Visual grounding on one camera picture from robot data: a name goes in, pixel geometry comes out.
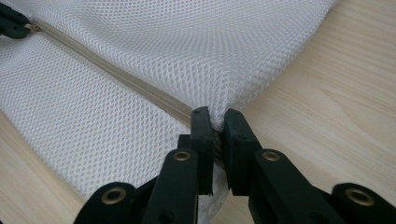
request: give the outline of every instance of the zipper tape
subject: zipper tape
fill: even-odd
[[[63,43],[76,53],[94,63],[113,76],[115,79],[120,81],[122,84],[131,88],[133,91],[136,91],[150,102],[158,106],[160,109],[190,128],[192,109],[189,106],[181,103],[178,99],[169,95],[168,93],[149,85],[142,79],[134,77],[131,74],[123,71],[49,24],[43,21],[35,21],[34,24],[36,27],[40,28],[40,31],[45,32],[55,40]]]

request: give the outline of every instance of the metal grommet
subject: metal grommet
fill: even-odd
[[[363,206],[373,206],[375,203],[372,196],[360,189],[346,189],[346,196],[352,202]]]
[[[186,161],[191,158],[191,154],[186,151],[179,151],[175,153],[174,159],[177,161]]]
[[[268,161],[279,161],[280,157],[275,152],[266,151],[262,153],[262,156]]]
[[[122,201],[126,196],[126,191],[123,188],[115,187],[112,189],[108,189],[102,195],[102,203],[104,204],[115,204]]]

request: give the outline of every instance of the clamp jaw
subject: clamp jaw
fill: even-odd
[[[370,189],[347,183],[328,194],[313,187],[283,153],[262,149],[239,111],[227,111],[217,139],[207,107],[195,109],[191,134],[179,137],[157,177],[138,189],[101,187],[75,223],[196,223],[198,195],[213,193],[213,163],[221,154],[229,188],[249,197],[255,223],[396,223],[396,208]]]
[[[30,29],[26,25],[31,24],[21,13],[0,3],[0,35],[12,39],[22,39],[29,35]]]

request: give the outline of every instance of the honeycomb mesh texture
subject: honeycomb mesh texture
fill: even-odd
[[[295,57],[336,0],[3,0],[197,108],[244,108]]]
[[[32,149],[89,198],[104,184],[135,187],[156,176],[180,133],[190,131],[156,105],[45,34],[0,36],[0,107]],[[216,169],[214,215],[227,193]]]

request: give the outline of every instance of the wooden table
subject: wooden table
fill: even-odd
[[[396,2],[348,0],[244,114],[316,187],[366,186],[396,204]],[[84,199],[0,114],[0,220],[72,223]],[[231,194],[214,223],[252,223]]]

